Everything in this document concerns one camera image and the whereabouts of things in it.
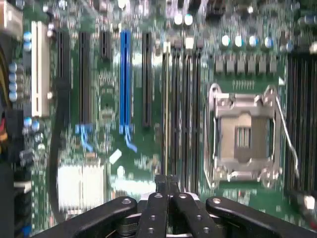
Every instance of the green circuit board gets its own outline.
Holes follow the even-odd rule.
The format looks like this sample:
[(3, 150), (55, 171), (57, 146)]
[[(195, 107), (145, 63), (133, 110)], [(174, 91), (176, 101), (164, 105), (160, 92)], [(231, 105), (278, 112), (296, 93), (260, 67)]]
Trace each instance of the green circuit board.
[[(225, 93), (263, 93), (268, 85), (278, 88), (282, 107), (285, 109), (285, 57), (280, 52), (279, 40), (281, 31), (289, 31), (293, 15), (289, 1), (275, 2), (268, 0), (261, 5), (256, 0), (249, 1), (257, 11), (257, 16), (247, 20), (237, 15), (235, 1), (225, 1), (231, 14), (223, 16), (217, 23), (205, 21), (205, 9), (200, 7), (194, 15), (190, 28), (174, 26), (177, 12), (176, 3), (130, 1), (125, 9), (119, 9), (116, 2), (105, 1), (107, 11), (96, 10), (91, 2), (68, 1), (67, 7), (60, 8), (56, 2), (37, 2), (24, 7), (24, 31), (31, 31), (32, 21), (47, 23), (47, 15), (42, 12), (43, 5), (49, 5), (59, 21), (61, 31), (70, 36), (70, 124), (63, 133), (64, 142), (59, 155), (58, 194), (59, 208), (67, 218), (78, 215), (93, 207), (101, 205), (117, 196), (126, 194), (139, 199), (141, 194), (155, 191), (154, 178), (161, 172), (162, 159), (162, 97), (163, 97), (163, 46), (165, 42), (175, 39), (184, 41), (192, 37), (202, 40), (204, 46), (201, 56), (201, 84), (199, 109), (199, 190), (200, 199), (206, 200), (213, 195), (220, 195), (257, 210), (269, 213), (299, 226), (306, 226), (283, 196), (283, 174), (270, 189), (263, 188), (257, 182), (222, 183), (217, 188), (210, 188), (204, 173), (204, 110), (208, 103), (208, 93), (213, 83), (218, 83)], [(184, 16), (187, 10), (180, 11)], [(112, 33), (111, 62), (100, 59), (101, 30)], [(120, 118), (120, 32), (131, 32), (131, 131), (132, 142), (137, 152), (129, 149), (124, 136), (119, 133)], [(76, 133), (76, 125), (80, 120), (79, 109), (79, 34), (89, 33), (89, 69), (90, 77), (90, 118), (92, 131), (88, 141), (93, 152), (83, 148), (81, 137)], [(142, 32), (152, 33), (152, 67), (153, 96), (152, 124), (149, 128), (142, 126)], [(240, 34), (243, 39), (249, 35), (257, 35), (259, 42), (271, 37), (273, 47), (269, 53), (263, 53), (261, 47), (250, 52), (245, 44), (237, 53), (232, 49), (222, 51), (219, 47), (221, 37), (228, 35), (231, 39)], [(51, 40), (51, 85), (54, 84), (58, 65), (58, 46)], [(21, 46), (15, 49), (16, 60), (22, 56)], [(227, 75), (215, 71), (215, 59), (219, 56), (268, 57), (276, 62), (274, 74)], [(35, 149), (35, 162), (32, 168), (32, 229), (33, 233), (46, 230), (56, 224), (48, 200), (46, 166), (55, 114), (52, 101), (50, 117), (40, 118), (44, 125), (41, 147), (33, 137), (26, 139), (26, 145)], [(285, 138), (281, 136), (281, 167), (283, 169)]]

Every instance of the black pcie slot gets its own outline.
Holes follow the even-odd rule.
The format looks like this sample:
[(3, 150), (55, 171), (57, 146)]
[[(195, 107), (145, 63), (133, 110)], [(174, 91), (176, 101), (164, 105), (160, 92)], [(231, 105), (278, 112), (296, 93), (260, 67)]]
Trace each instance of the black pcie slot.
[(150, 127), (152, 121), (152, 34), (142, 34), (142, 126)]
[(172, 100), (171, 100), (171, 172), (176, 174), (176, 162), (179, 159), (178, 120), (180, 101), (180, 48), (172, 48)]
[(79, 120), (90, 123), (90, 33), (79, 32)]
[(200, 131), (200, 83), (201, 49), (196, 49), (193, 58), (193, 123), (192, 123), (192, 181), (191, 192), (198, 192), (199, 182), (199, 131)]
[(163, 54), (162, 61), (162, 113), (161, 113), (161, 174), (168, 174), (168, 149), (169, 149), (169, 134), (168, 134), (168, 94), (169, 94), (169, 52)]
[(56, 89), (58, 96), (60, 98), (62, 96), (65, 100), (64, 128), (66, 128), (70, 123), (70, 37), (69, 33), (65, 31), (58, 31), (56, 37), (58, 50)]
[(182, 155), (181, 184), (186, 191), (191, 191), (188, 187), (188, 177), (191, 177), (191, 158), (190, 158), (190, 107), (191, 107), (191, 71), (193, 67), (192, 50), (185, 50), (183, 61), (183, 88), (182, 88)]

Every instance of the screw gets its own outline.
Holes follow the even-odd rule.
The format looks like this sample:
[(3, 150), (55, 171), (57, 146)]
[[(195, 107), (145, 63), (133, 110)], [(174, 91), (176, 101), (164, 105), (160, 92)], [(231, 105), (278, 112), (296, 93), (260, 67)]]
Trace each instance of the screw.
[(221, 203), (221, 200), (220, 200), (219, 198), (214, 198), (214, 199), (212, 199), (212, 201), (213, 201), (215, 204)]
[(149, 228), (148, 232), (149, 232), (149, 234), (153, 234), (154, 233), (154, 228)]
[(186, 195), (185, 193), (181, 193), (181, 194), (179, 195), (179, 197), (180, 197), (180, 198), (186, 198), (187, 195)]
[(125, 198), (123, 201), (122, 201), (122, 204), (130, 204), (131, 203), (131, 200), (128, 199), (128, 198)]
[(157, 193), (154, 197), (155, 197), (155, 198), (162, 198), (163, 196), (162, 196), (162, 194)]
[(204, 227), (204, 233), (208, 234), (210, 232), (208, 227)]

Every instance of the yellow wire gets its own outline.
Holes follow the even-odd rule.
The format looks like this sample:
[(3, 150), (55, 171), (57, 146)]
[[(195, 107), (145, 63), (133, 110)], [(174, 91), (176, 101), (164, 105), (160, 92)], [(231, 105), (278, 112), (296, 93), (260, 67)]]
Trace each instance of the yellow wire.
[(8, 107), (10, 107), (10, 100), (9, 100), (9, 95), (7, 93), (7, 90), (6, 90), (6, 85), (5, 85), (5, 77), (4, 77), (4, 74), (3, 74), (3, 71), (0, 67), (0, 85), (1, 85), (1, 88), (3, 90), (3, 94), (4, 94), (4, 99), (6, 101), (6, 104)]

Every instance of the pcie slot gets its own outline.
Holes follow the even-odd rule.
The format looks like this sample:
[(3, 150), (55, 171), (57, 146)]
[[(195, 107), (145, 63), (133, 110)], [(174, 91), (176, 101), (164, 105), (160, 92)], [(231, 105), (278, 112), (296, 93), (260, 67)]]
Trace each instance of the pcie slot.
[(171, 139), (170, 139), (170, 160), (171, 172), (176, 174), (176, 162), (179, 159), (179, 101), (180, 101), (180, 52), (181, 48), (172, 48), (172, 99), (171, 99)]
[(192, 181), (191, 191), (198, 191), (199, 182), (199, 138), (200, 138), (200, 83), (201, 49), (197, 48), (193, 57), (193, 123), (192, 123)]
[(90, 33), (79, 32), (79, 118), (90, 124)]
[(152, 121), (151, 32), (142, 35), (142, 126), (150, 127)]
[(190, 158), (190, 107), (191, 107), (191, 71), (193, 67), (192, 50), (185, 50), (183, 61), (183, 88), (182, 88), (182, 155), (181, 166), (182, 176), (181, 184), (188, 189), (188, 177), (191, 176), (191, 158)]
[(120, 35), (121, 57), (120, 57), (120, 120), (119, 133), (124, 134), (124, 128), (130, 126), (130, 63), (131, 63), (131, 33), (122, 31)]
[(168, 174), (168, 149), (169, 149), (169, 56), (170, 45), (168, 42), (164, 45), (162, 60), (162, 127), (161, 127), (161, 174)]
[(33, 117), (48, 117), (50, 103), (50, 39), (47, 26), (32, 21), (31, 101)]
[(67, 127), (70, 123), (70, 37), (68, 32), (58, 31), (56, 38), (58, 50), (56, 89), (58, 95), (62, 93), (62, 98), (65, 100), (64, 127)]

